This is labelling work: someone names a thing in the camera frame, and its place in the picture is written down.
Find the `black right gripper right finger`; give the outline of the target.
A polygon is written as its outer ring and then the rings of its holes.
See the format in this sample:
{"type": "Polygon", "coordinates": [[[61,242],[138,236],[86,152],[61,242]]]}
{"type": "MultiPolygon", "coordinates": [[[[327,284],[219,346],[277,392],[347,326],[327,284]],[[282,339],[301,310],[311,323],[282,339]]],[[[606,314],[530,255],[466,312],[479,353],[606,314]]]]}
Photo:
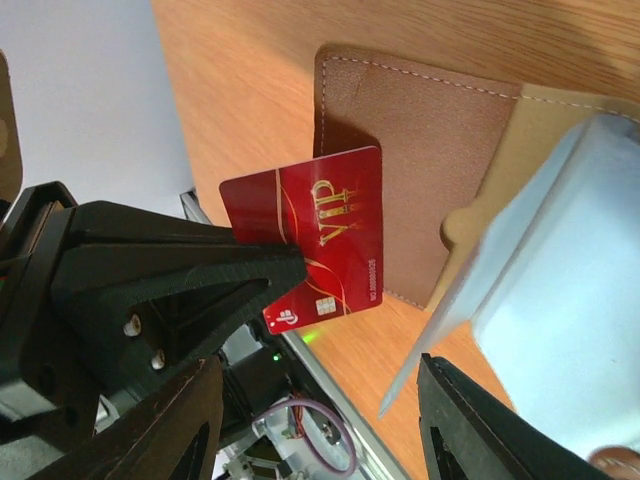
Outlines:
{"type": "Polygon", "coordinates": [[[560,446],[447,359],[423,354],[420,431],[430,479],[618,479],[560,446]]]}

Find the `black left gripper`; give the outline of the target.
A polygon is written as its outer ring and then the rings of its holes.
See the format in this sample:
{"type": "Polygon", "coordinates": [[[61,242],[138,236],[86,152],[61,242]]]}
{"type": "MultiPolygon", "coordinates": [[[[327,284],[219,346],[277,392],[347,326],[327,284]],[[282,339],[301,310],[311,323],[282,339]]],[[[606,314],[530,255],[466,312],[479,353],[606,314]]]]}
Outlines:
{"type": "Polygon", "coordinates": [[[59,182],[24,190],[1,228],[1,446],[66,450],[97,400],[150,393],[151,360],[215,353],[307,276],[300,250],[240,244],[225,227],[109,201],[59,182]]]}

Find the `brown leather card holder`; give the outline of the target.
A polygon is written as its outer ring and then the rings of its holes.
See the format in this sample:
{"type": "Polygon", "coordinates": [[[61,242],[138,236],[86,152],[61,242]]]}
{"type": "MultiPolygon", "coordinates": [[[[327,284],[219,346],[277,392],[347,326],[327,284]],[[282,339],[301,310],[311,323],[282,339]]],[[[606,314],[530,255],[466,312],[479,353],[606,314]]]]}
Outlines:
{"type": "Polygon", "coordinates": [[[383,155],[385,291],[447,359],[588,463],[639,475],[639,105],[325,45],[314,154],[383,155]]]}

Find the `red VIP card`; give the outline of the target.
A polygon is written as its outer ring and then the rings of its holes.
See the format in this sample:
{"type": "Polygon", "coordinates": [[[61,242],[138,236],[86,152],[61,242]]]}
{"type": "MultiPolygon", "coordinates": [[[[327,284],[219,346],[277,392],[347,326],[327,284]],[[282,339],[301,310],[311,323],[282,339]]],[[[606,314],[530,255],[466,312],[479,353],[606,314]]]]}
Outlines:
{"type": "Polygon", "coordinates": [[[305,280],[264,309],[282,334],[379,306],[383,296],[382,155],[367,146],[222,182],[241,243],[298,247],[305,280]]]}

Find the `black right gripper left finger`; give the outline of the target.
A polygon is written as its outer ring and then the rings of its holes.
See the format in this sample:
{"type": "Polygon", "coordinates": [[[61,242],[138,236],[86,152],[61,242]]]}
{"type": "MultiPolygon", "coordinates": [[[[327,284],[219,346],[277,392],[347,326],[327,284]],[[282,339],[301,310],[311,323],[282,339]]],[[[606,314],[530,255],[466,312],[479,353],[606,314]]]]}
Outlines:
{"type": "Polygon", "coordinates": [[[36,479],[210,479],[223,417],[223,375],[199,359],[36,479]]]}

